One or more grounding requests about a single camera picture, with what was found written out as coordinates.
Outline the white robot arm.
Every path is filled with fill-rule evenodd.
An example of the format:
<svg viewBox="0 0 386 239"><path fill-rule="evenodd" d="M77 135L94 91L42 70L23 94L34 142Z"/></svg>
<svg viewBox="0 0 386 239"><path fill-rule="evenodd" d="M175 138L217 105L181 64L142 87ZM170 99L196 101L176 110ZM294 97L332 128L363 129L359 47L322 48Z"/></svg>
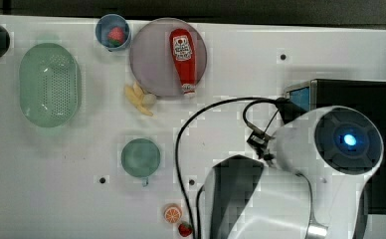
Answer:
<svg viewBox="0 0 386 239"><path fill-rule="evenodd" d="M235 155L212 167L200 239L354 239L360 198L383 151L364 114L310 111L274 133L268 162Z"/></svg>

